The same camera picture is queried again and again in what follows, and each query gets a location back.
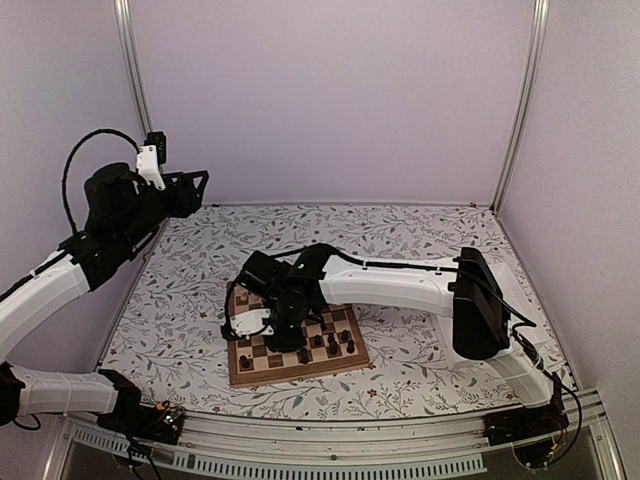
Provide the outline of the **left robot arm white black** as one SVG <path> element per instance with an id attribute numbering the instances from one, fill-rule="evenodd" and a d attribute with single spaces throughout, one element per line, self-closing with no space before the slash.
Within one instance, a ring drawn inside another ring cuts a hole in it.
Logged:
<path id="1" fill-rule="evenodd" d="M 38 267 L 1 295 L 1 354 L 66 305 L 109 281 L 169 218 L 187 218 L 202 205 L 205 170 L 147 180 L 124 162 L 106 165 L 84 184 L 89 207 L 82 230 L 59 244 Z M 1 362 L 1 422 L 37 413 L 110 415 L 128 434 L 148 426 L 140 391 L 122 375 L 68 374 Z"/>

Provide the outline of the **dark rook corner piece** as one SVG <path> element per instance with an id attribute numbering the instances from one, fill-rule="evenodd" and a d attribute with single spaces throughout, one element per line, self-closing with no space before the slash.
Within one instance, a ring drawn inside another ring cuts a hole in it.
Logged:
<path id="1" fill-rule="evenodd" d="M 253 364 L 250 358 L 246 356 L 241 356 L 239 359 L 239 366 L 241 371 L 251 371 L 253 368 Z"/>

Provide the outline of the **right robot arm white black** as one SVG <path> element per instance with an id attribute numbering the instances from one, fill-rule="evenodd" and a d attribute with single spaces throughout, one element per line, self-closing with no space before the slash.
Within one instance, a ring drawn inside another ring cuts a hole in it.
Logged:
<path id="1" fill-rule="evenodd" d="M 483 254 L 464 247 L 453 258 L 382 260 L 350 256 L 329 244 L 285 254 L 256 251 L 234 284 L 261 297 L 261 309 L 228 313 L 226 329 L 235 338 L 264 336 L 271 349 L 301 349 L 304 320 L 328 306 L 371 304 L 421 310 L 434 315 L 445 345 L 455 357 L 489 364 L 524 406 L 517 427 L 537 436 L 552 424 L 557 392 L 543 372 L 538 348 L 544 335 L 535 312 L 505 263 L 490 265 Z"/>

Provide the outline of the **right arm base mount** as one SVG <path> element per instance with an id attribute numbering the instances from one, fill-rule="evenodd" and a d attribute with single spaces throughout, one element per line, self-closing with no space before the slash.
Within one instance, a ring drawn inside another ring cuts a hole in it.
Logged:
<path id="1" fill-rule="evenodd" d="M 490 413 L 482 420 L 489 445 L 510 444 L 516 460 L 529 469 L 550 465 L 569 426 L 564 408 L 551 404 Z"/>

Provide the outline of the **dark king piece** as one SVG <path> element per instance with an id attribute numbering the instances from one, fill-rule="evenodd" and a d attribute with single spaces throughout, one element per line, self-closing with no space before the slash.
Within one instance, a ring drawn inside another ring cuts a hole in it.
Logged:
<path id="1" fill-rule="evenodd" d="M 300 349 L 298 351 L 298 359 L 301 364 L 307 364 L 310 361 L 308 351 L 306 349 Z"/>

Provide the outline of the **wooden chess board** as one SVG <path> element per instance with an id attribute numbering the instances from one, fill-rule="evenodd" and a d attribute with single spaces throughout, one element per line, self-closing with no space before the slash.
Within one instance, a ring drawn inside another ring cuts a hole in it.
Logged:
<path id="1" fill-rule="evenodd" d="M 306 346 L 291 352 L 271 350 L 263 336 L 230 341 L 230 386 L 256 388 L 374 367 L 350 305 L 331 305 L 322 318 L 301 325 Z"/>

